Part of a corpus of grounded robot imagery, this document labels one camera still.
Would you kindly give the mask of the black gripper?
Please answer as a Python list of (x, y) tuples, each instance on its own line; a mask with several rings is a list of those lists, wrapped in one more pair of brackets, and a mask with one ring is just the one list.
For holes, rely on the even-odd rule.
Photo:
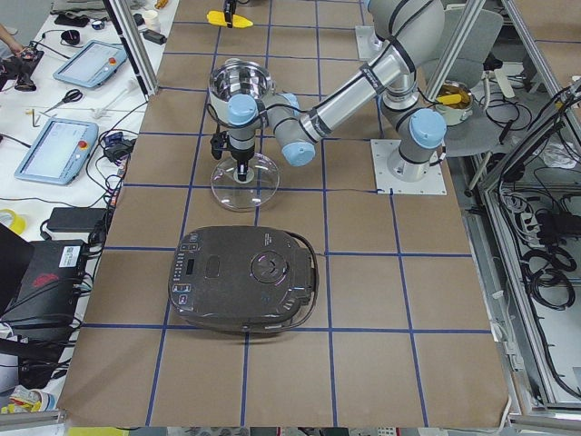
[(232, 132), (217, 132), (211, 138), (212, 157), (221, 160), (222, 154), (228, 152), (236, 163), (236, 176), (240, 182), (250, 180), (250, 160), (254, 156), (254, 134), (249, 138), (239, 139)]

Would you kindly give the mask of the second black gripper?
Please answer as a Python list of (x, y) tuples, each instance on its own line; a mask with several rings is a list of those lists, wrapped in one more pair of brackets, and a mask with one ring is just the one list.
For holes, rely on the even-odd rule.
[(237, 1), (236, 0), (225, 0), (223, 2), (223, 22), (224, 26), (228, 28), (234, 27), (234, 14), (236, 11)]

